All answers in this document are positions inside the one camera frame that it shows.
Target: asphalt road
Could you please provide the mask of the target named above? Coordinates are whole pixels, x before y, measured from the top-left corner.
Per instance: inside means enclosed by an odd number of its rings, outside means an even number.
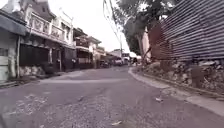
[[[8,128],[224,128],[223,117],[135,80],[127,68],[2,89],[0,112]]]

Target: wall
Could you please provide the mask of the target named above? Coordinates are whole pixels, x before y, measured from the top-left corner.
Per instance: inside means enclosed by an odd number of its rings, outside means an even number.
[[[182,0],[149,33],[157,59],[224,58],[224,1]]]
[[[0,48],[8,49],[9,77],[16,77],[16,41],[18,36],[0,28]]]

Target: concrete wall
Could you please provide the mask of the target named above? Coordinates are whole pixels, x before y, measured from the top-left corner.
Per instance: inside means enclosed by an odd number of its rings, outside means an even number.
[[[16,77],[16,42],[18,36],[0,28],[0,48],[8,50],[8,77]]]
[[[149,44],[149,37],[148,37],[148,33],[144,32],[143,37],[142,37],[142,47],[143,47],[143,52],[144,54],[148,51],[150,44]],[[146,57],[149,59],[151,58],[151,52],[146,54]]]

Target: sidewalk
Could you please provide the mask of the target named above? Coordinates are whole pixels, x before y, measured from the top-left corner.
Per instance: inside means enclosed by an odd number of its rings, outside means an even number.
[[[149,86],[161,89],[161,92],[166,95],[170,95],[178,100],[186,101],[191,104],[205,108],[217,115],[224,117],[224,102],[215,100],[214,98],[208,98],[200,96],[191,92],[183,91],[174,87],[169,86],[168,84],[156,81],[141,75],[138,75],[133,72],[134,68],[130,68],[128,73],[131,74],[135,79],[146,83]]]

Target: balcony railing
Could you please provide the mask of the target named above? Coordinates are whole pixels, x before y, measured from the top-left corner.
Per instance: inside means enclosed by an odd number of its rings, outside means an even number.
[[[62,29],[52,25],[52,30],[51,30],[52,36],[59,38],[60,40],[64,40],[64,34],[65,32]]]
[[[29,18],[28,27],[31,27],[32,29],[38,31],[38,33],[40,34],[45,34],[48,37],[65,41],[64,30],[60,29],[59,27],[55,25],[52,25],[47,20],[33,13],[31,14],[31,17]]]

